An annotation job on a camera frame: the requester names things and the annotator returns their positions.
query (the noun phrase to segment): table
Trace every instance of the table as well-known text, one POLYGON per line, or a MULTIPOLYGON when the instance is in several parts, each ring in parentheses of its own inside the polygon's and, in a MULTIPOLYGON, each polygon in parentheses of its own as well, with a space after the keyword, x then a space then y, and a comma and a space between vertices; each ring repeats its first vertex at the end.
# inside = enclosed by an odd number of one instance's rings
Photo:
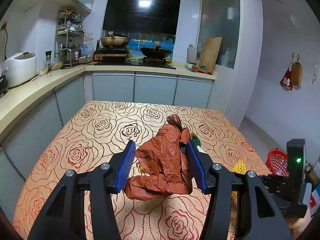
MULTIPOLYGON (((112 154, 124 150, 127 142, 137 147, 156 135, 166 117, 178 114, 183 126, 195 132, 214 162, 231 169, 243 160, 247 170, 268 174, 259 155, 244 136, 219 111, 183 106, 91 101, 63 127, 43 152, 29 175, 13 218, 13 226, 27 239, 41 207, 63 174, 92 171, 108 162, 112 154)), ((141 175, 137 158, 130 177, 141 175)), ((165 199, 139 201, 123 192, 112 202, 122 240, 198 239, 208 209, 210 195, 203 195, 193 179, 191 195, 171 195, 165 199)), ((235 231, 236 210, 232 208, 228 239, 235 231)), ((93 239, 90 194, 85 193, 87 239, 93 239)))

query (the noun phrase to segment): rose pattern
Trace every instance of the rose pattern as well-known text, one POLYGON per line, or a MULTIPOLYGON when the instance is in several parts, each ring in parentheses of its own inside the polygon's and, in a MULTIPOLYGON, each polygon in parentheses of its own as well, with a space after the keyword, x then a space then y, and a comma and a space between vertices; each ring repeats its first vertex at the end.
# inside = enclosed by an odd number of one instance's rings
MULTIPOLYGON (((64 126, 39 158, 23 186, 13 226, 27 240, 28 233, 52 190, 68 169, 92 171, 124 150, 132 139, 137 147, 151 139, 178 114, 183 127, 200 138, 212 160, 232 168, 243 160, 247 170, 268 174, 268 169, 241 133, 216 110, 123 102, 88 102, 64 126)), ((137 158, 129 176, 145 175, 137 158)), ((149 201, 131 200, 121 192, 112 204, 121 239, 197 240, 200 237, 210 196, 196 188, 191 195, 171 195, 149 201)), ((84 222, 88 240, 92 234, 90 192, 85 193, 84 222)), ((236 210, 231 209, 228 240, 234 237, 236 210)))

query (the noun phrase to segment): white rice cooker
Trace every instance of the white rice cooker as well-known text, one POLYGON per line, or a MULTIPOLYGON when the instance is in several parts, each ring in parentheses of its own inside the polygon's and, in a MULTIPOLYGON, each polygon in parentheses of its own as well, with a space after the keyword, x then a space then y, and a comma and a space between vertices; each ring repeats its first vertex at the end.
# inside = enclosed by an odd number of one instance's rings
POLYGON ((36 70, 36 54, 34 53, 20 52, 2 63, 2 71, 7 78, 9 88, 29 81, 36 75, 36 70))

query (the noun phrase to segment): metal bolt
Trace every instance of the metal bolt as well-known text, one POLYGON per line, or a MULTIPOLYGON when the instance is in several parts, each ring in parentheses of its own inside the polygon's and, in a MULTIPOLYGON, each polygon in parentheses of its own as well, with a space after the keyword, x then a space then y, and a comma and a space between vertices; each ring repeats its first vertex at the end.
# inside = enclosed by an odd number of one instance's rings
POLYGON ((109 163, 103 163, 103 164, 101 164, 100 168, 103 169, 103 170, 107 170, 107 169, 110 168, 110 164, 109 163))
POLYGON ((250 178, 254 178, 256 176, 256 173, 254 171, 248 171, 248 176, 250 178))
POLYGON ((71 177, 71 176, 73 176, 73 174, 75 174, 75 171, 73 171, 73 170, 68 170, 68 171, 66 172, 66 176, 67 176, 67 177, 71 177))
POLYGON ((212 168, 216 171, 221 170, 222 166, 219 163, 212 164, 212 168))

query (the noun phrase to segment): red basket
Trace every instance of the red basket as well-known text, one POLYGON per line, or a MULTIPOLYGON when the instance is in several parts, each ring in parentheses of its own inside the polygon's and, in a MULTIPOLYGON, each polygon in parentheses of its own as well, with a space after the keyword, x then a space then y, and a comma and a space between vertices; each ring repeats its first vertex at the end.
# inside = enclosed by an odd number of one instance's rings
POLYGON ((289 177, 288 155, 279 150, 271 150, 268 153, 266 166, 275 175, 289 177))

